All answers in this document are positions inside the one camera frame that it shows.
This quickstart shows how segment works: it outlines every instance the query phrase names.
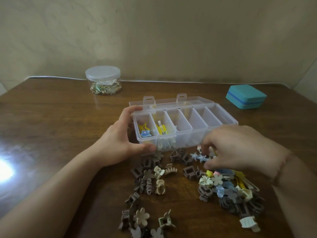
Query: transparent lid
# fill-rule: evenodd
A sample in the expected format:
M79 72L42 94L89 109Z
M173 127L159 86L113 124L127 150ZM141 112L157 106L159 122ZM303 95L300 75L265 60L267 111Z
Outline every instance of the transparent lid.
M97 66L86 70L86 77L91 81L111 80L120 76L120 69L114 66Z

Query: turquoise jewelry case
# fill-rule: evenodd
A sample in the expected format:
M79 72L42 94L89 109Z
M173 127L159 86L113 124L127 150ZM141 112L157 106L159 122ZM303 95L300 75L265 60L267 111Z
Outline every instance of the turquoise jewelry case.
M266 99L266 94L250 85L232 85L226 98L240 109L258 108Z

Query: blue zipper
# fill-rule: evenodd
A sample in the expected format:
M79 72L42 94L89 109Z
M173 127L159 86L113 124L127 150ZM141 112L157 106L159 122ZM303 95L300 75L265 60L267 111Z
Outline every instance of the blue zipper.
M230 91L228 91L228 94L230 94L233 98L235 98L236 100L238 100L240 103L242 104L259 104L262 103L263 101L257 101L257 102L244 102L241 99L239 99L237 96L233 95Z

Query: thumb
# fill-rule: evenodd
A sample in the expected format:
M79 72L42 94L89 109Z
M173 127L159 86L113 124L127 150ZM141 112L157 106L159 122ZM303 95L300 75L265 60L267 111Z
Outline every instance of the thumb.
M156 150L156 146L154 144L133 144L130 143L129 152L130 155L142 155L146 153L152 153Z
M221 158L220 156L216 156L215 158L208 160L204 164L205 169L216 170L220 168L232 168L231 161L226 158Z

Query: forearm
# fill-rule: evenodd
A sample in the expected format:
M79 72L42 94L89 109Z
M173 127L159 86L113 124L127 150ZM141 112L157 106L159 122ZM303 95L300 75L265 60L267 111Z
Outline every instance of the forearm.
M0 220L0 237L64 236L99 167L85 150Z
M292 156L281 170L273 189L296 238L317 234L317 177Z

